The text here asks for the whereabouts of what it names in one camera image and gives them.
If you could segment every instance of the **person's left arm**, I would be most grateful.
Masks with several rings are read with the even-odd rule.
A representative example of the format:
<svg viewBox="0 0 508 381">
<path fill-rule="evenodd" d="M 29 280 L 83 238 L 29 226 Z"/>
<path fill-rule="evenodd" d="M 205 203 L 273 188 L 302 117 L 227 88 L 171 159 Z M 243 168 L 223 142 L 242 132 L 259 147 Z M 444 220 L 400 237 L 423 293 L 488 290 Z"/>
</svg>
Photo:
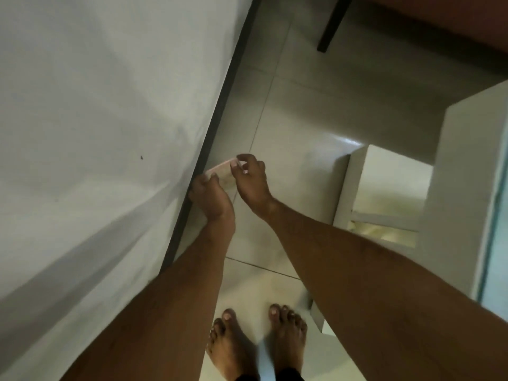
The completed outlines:
<svg viewBox="0 0 508 381">
<path fill-rule="evenodd" d="M 206 226 L 78 357 L 63 381 L 199 379 L 235 216 L 216 176 L 197 177 L 189 197 L 207 216 Z"/>
</svg>

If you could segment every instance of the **pink rectangular object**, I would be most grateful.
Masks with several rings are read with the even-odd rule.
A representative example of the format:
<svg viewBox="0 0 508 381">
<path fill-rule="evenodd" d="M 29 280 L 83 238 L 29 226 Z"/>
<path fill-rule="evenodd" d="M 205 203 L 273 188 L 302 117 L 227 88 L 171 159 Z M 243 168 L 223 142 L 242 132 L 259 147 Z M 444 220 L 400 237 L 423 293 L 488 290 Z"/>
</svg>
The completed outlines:
<svg viewBox="0 0 508 381">
<path fill-rule="evenodd" d="M 210 168 L 205 172 L 205 175 L 208 179 L 212 176 L 213 173 L 217 174 L 219 177 L 219 184 L 224 189 L 227 190 L 229 188 L 236 186 L 236 181 L 231 173 L 231 162 L 235 161 L 238 163 L 238 166 L 241 166 L 240 162 L 237 158 L 232 158 L 222 162 L 220 165 Z"/>
</svg>

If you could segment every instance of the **person's right hand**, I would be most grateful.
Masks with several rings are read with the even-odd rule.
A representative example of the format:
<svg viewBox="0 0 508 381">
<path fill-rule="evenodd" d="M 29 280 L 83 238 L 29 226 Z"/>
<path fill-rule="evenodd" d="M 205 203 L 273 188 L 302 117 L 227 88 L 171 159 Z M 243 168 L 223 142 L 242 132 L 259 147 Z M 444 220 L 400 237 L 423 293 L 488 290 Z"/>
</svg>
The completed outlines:
<svg viewBox="0 0 508 381">
<path fill-rule="evenodd" d="M 266 219 L 276 203 L 266 181 L 265 163 L 251 154 L 241 154 L 238 160 L 247 162 L 242 166 L 232 163 L 231 172 L 236 179 L 238 193 L 258 217 Z"/>
</svg>

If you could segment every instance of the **black pants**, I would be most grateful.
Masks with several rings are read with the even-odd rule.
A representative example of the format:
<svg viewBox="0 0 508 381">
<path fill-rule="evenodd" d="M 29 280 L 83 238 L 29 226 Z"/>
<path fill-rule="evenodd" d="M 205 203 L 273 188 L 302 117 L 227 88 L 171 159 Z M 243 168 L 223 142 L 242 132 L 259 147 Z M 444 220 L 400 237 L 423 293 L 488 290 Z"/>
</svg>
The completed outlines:
<svg viewBox="0 0 508 381">
<path fill-rule="evenodd" d="M 300 373 L 294 368 L 283 369 L 275 376 L 277 381 L 303 381 Z M 251 375 L 241 375 L 236 381 L 257 381 L 255 377 Z"/>
</svg>

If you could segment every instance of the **person's right arm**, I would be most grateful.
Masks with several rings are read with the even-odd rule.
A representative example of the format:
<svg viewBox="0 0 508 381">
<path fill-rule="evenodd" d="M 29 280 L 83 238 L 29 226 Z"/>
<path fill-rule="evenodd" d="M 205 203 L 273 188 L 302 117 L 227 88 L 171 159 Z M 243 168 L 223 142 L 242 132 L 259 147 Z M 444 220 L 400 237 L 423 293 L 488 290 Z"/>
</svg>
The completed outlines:
<svg viewBox="0 0 508 381">
<path fill-rule="evenodd" d="M 265 165 L 239 155 L 238 192 L 275 231 L 368 381 L 506 380 L 508 324 L 411 260 L 275 200 Z"/>
</svg>

